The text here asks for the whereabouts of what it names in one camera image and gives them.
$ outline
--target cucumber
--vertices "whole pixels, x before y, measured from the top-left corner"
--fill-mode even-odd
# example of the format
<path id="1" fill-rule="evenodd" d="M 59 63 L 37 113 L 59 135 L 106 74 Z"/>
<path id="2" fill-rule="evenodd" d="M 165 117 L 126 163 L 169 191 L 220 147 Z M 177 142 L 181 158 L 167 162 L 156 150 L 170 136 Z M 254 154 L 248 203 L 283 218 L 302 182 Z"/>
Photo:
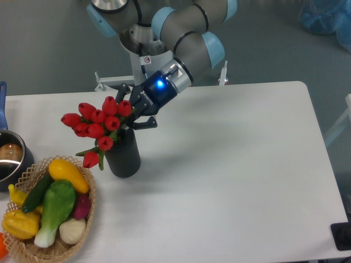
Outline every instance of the cucumber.
<path id="1" fill-rule="evenodd" d="M 32 191 L 28 194 L 22 205 L 22 212 L 29 213 L 43 203 L 44 195 L 49 186 L 54 182 L 47 171 L 43 178 L 41 178 L 33 187 Z"/>

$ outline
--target blue joint cap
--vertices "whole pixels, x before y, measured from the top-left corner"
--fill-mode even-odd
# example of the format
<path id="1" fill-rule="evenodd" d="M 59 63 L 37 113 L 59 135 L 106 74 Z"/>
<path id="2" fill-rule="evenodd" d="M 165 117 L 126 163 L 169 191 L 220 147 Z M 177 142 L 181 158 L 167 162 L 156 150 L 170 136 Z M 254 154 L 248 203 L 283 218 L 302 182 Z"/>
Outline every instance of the blue joint cap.
<path id="1" fill-rule="evenodd" d="M 169 14 L 173 11 L 174 9 L 172 7 L 163 7 L 159 11 L 157 11 L 154 17 L 152 18 L 151 27 L 158 39 L 160 39 L 161 37 L 161 30 L 163 24 L 165 23 Z"/>
<path id="2" fill-rule="evenodd" d="M 237 10 L 237 1 L 236 0 L 228 0 L 227 16 L 225 17 L 223 22 L 230 19 L 236 13 L 236 10 Z"/>
<path id="3" fill-rule="evenodd" d="M 103 34 L 105 37 L 113 37 L 117 35 L 116 31 L 106 22 L 106 20 L 91 4 L 87 6 L 87 12 L 101 34 Z"/>
<path id="4" fill-rule="evenodd" d="M 224 47 L 218 37 L 211 32 L 206 32 L 202 35 L 202 38 L 210 56 L 211 66 L 214 68 L 224 58 Z"/>

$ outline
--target black vase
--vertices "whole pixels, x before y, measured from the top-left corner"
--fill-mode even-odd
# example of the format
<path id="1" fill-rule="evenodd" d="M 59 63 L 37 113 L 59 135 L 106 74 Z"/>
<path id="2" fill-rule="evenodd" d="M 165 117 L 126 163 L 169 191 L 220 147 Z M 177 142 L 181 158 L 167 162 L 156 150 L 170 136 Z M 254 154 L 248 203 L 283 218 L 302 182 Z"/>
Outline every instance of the black vase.
<path id="1" fill-rule="evenodd" d="M 141 164 L 137 140 L 132 128 L 121 129 L 118 136 L 121 141 L 114 142 L 105 156 L 114 175 L 128 178 L 139 170 Z"/>

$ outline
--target bok choy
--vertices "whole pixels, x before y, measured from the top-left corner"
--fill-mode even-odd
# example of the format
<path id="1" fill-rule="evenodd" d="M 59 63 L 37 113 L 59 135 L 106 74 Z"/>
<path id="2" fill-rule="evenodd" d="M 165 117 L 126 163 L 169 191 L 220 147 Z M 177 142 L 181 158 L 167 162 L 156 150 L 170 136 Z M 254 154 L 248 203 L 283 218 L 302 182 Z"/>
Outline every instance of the bok choy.
<path id="1" fill-rule="evenodd" d="M 44 196 L 42 227 L 35 236 L 35 245 L 47 248 L 54 243 L 58 227 L 72 212 L 75 201 L 75 188 L 69 181 L 58 180 L 50 185 Z"/>

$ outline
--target yellow bell pepper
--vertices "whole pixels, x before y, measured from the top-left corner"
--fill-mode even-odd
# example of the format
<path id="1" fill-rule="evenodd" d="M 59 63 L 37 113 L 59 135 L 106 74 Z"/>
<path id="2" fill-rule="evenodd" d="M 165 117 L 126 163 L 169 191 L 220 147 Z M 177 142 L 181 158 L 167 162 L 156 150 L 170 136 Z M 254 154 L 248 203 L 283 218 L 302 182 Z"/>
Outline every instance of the yellow bell pepper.
<path id="1" fill-rule="evenodd" d="M 24 200 L 27 198 L 28 194 L 25 192 L 22 192 L 20 190 L 17 190 L 14 185 L 9 185 L 9 192 L 10 192 L 10 198 L 12 202 L 14 202 L 16 205 L 19 207 L 22 207 Z M 43 214 L 43 206 L 39 205 L 34 212 L 37 214 Z"/>
<path id="2" fill-rule="evenodd" d="M 78 193 L 87 193 L 89 184 L 83 174 L 71 162 L 63 159 L 52 160 L 49 164 L 49 174 L 57 180 L 71 182 Z"/>
<path id="3" fill-rule="evenodd" d="M 12 210 L 4 214 L 2 227 L 14 237 L 29 239 L 39 231 L 39 221 L 39 215 L 33 212 L 24 214 L 21 210 Z"/>

